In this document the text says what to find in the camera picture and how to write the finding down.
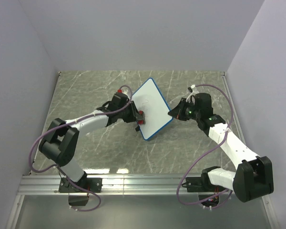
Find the gray marble surface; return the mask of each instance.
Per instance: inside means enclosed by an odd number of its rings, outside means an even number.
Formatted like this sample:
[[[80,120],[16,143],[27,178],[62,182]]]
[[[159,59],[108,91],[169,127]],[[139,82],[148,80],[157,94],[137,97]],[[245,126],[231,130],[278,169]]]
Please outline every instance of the gray marble surface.
[[[54,118],[74,119],[91,113],[107,100],[111,100],[116,90],[123,84],[134,91],[149,77],[154,78],[170,108],[174,108],[187,88],[192,84],[210,83],[222,89],[220,72],[197,71],[67,71],[62,72],[53,95],[45,130]],[[214,113],[226,121],[230,118],[230,108],[224,96],[216,89],[199,87],[213,100]],[[184,173],[188,167],[208,149],[216,144],[208,138],[195,121],[173,120],[151,140],[145,141],[136,132],[135,123],[123,121],[103,129],[98,129],[78,140],[75,158],[88,173]],[[236,126],[232,130],[237,134]],[[34,166],[45,168],[52,162],[40,152]],[[234,166],[221,149],[203,158],[192,172],[201,172],[211,166],[221,166],[234,171]],[[47,174],[56,174],[50,169]]]

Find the cable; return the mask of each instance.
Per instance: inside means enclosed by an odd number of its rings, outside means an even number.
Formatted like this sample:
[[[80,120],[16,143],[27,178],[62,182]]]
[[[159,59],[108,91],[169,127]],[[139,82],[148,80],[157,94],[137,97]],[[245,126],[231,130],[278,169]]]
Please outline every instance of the cable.
[[[73,124],[75,124],[75,123],[77,123],[77,122],[80,122],[80,121],[83,121],[83,120],[85,120],[85,119],[87,119],[87,118],[91,118],[91,117],[95,117],[95,116],[100,116],[100,115],[112,115],[112,114],[115,114],[115,113],[118,113],[118,112],[124,110],[124,109],[125,109],[126,107],[128,107],[129,104],[132,102],[133,92],[132,92],[131,88],[130,88],[129,86],[127,86],[127,85],[122,85],[122,86],[120,87],[120,89],[122,89],[123,87],[127,87],[127,88],[129,89],[129,91],[130,91],[129,101],[127,102],[127,104],[126,104],[124,107],[122,107],[122,108],[120,108],[120,109],[118,109],[118,110],[116,110],[116,111],[111,111],[111,112],[106,112],[106,113],[89,114],[89,115],[86,115],[86,116],[84,116],[84,117],[79,118],[79,119],[76,120],[76,121],[73,121],[73,122],[70,122],[70,123],[66,123],[66,124],[63,124],[63,125],[54,127],[54,128],[52,128],[52,129],[50,129],[50,130],[44,132],[42,135],[40,135],[40,136],[35,140],[35,142],[33,143],[32,147],[31,147],[31,149],[30,149],[30,153],[29,153],[29,167],[30,167],[30,169],[31,169],[33,172],[35,172],[35,173],[43,173],[43,172],[49,170],[49,169],[52,168],[52,167],[57,167],[57,169],[64,174],[64,172],[61,170],[61,168],[60,168],[57,164],[50,165],[49,167],[46,167],[45,169],[42,169],[42,170],[37,170],[37,169],[35,169],[35,168],[33,167],[33,164],[32,164],[32,154],[33,154],[33,151],[34,151],[36,145],[37,145],[37,144],[39,143],[39,141],[40,141],[42,138],[44,138],[47,134],[49,134],[49,133],[51,133],[51,132],[53,132],[53,131],[55,131],[55,130],[64,128],[64,127],[69,126],[69,125],[73,125]],[[79,189],[79,190],[81,190],[81,191],[83,191],[83,192],[87,192],[87,193],[93,194],[94,196],[96,196],[96,197],[99,199],[98,205],[95,206],[94,208],[85,209],[85,210],[84,210],[84,209],[77,209],[77,208],[75,208],[75,207],[72,207],[73,209],[75,209],[75,210],[77,210],[77,211],[86,212],[86,211],[93,211],[93,210],[97,209],[97,208],[100,206],[100,204],[101,204],[101,198],[100,198],[96,193],[94,193],[94,192],[92,192],[92,191],[89,191],[89,190],[86,190],[86,189],[84,189],[84,188],[81,188],[81,187],[79,187],[78,185],[76,185],[73,181],[71,181],[71,179],[69,179],[67,176],[66,176],[66,178],[67,178],[67,180],[69,181],[69,183],[70,183],[72,186],[74,186],[75,188],[77,188],[77,189]]]
[[[212,87],[212,88],[215,88],[217,90],[219,90],[223,95],[224,97],[227,99],[229,105],[230,105],[230,109],[231,109],[231,118],[230,118],[230,122],[228,123],[228,126],[227,126],[227,129],[231,126],[232,122],[233,122],[233,107],[232,107],[232,104],[231,104],[231,101],[230,99],[228,98],[228,96],[224,93],[223,90],[221,90],[219,87],[216,87],[214,85],[211,85],[211,84],[199,84],[199,85],[196,85],[196,87],[201,87],[201,86],[209,86],[209,87]],[[224,136],[224,139],[222,140],[221,143],[219,143],[217,146],[215,146],[213,149],[210,149],[208,150],[207,152],[205,152],[204,154],[202,154],[199,158],[197,158],[193,164],[188,168],[188,170],[186,171],[186,173],[183,175],[183,177],[180,179],[180,182],[178,184],[178,187],[177,187],[177,191],[176,191],[176,195],[177,195],[177,199],[180,203],[184,204],[184,205],[196,205],[196,204],[200,204],[202,202],[205,202],[207,201],[208,199],[210,198],[214,198],[214,197],[217,197],[225,192],[228,191],[228,189],[225,189],[224,191],[222,192],[219,192],[215,195],[212,195],[211,197],[208,197],[208,198],[205,198],[205,199],[202,199],[202,200],[199,200],[199,201],[196,201],[196,202],[183,202],[180,197],[179,197],[179,190],[180,190],[180,187],[182,186],[182,182],[184,181],[184,179],[186,178],[186,176],[190,173],[190,171],[192,170],[192,168],[198,163],[198,161],[200,161],[202,158],[204,158],[206,155],[208,155],[209,153],[213,152],[214,150],[218,149],[223,143],[225,143],[226,139],[228,137],[228,132],[225,133],[225,136]],[[230,194],[228,195],[228,198],[221,204],[213,207],[213,208],[218,208],[220,206],[222,206],[231,196],[232,194],[232,191],[230,192]]]

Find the wall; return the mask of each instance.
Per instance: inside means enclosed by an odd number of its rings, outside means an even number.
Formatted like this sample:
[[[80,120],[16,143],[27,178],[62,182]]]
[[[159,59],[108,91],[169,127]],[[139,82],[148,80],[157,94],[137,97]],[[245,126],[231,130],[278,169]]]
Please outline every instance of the wall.
[[[15,0],[0,0],[0,229],[4,228],[29,149],[57,78],[37,33]]]
[[[286,0],[266,0],[227,72],[247,144],[273,163],[271,195],[286,228]]]
[[[60,71],[226,71],[263,1],[20,0]]]

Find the blue-edged board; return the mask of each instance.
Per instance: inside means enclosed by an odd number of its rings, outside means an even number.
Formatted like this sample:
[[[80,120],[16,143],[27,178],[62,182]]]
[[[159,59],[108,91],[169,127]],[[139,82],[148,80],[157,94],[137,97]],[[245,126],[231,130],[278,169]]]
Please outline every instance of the blue-edged board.
[[[170,107],[153,78],[146,80],[133,94],[133,101],[138,111],[145,114],[145,124],[140,125],[144,140],[149,140],[173,120],[167,114]]]

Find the gray wall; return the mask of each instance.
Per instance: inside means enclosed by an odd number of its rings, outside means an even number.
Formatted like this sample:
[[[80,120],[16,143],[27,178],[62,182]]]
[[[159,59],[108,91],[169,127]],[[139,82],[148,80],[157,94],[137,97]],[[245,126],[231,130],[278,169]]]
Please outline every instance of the gray wall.
[[[226,71],[263,1],[20,0],[60,71]]]
[[[228,70],[247,144],[273,163],[271,195],[286,228],[286,0],[266,0]]]
[[[28,172],[29,149],[55,82],[53,64],[19,2],[0,0],[0,229]]]

